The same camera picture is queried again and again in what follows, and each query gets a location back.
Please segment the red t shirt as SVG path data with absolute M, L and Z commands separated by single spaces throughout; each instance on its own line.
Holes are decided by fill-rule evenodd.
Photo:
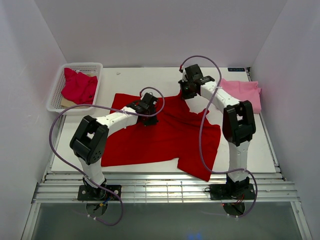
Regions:
M 202 119 L 204 113 L 190 111 L 181 95 L 159 99 L 156 125 L 141 123 L 107 138 L 102 167 L 148 164 L 177 158 L 177 168 L 209 181 L 221 139 L 221 128 Z

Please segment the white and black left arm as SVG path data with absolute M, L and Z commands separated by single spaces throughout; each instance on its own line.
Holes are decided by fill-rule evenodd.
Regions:
M 84 172 L 78 200 L 103 200 L 111 196 L 106 189 L 120 191 L 119 185 L 107 186 L 102 172 L 101 161 L 107 138 L 138 122 L 143 122 L 146 126 L 157 124 L 157 117 L 153 116 L 157 102 L 155 96 L 145 93 L 140 100 L 126 105 L 120 111 L 98 118 L 87 115 L 81 120 L 69 144 Z

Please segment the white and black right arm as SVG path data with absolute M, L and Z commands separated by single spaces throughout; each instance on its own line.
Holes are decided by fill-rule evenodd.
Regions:
M 248 171 L 248 149 L 256 132 L 253 107 L 250 101 L 240 101 L 220 87 L 211 76 L 204 76 L 197 64 L 180 67 L 182 79 L 178 82 L 182 98 L 187 100 L 196 95 L 214 105 L 223 115 L 222 133 L 229 147 L 229 169 L 224 172 L 224 184 L 211 184 L 205 189 L 211 200 L 255 200 L 258 185 Z

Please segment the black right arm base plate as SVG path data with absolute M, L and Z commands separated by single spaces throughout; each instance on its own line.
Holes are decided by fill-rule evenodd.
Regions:
M 227 184 L 210 184 L 204 192 L 209 193 L 211 200 L 253 200 L 256 196 L 251 183 L 240 188 L 231 188 Z

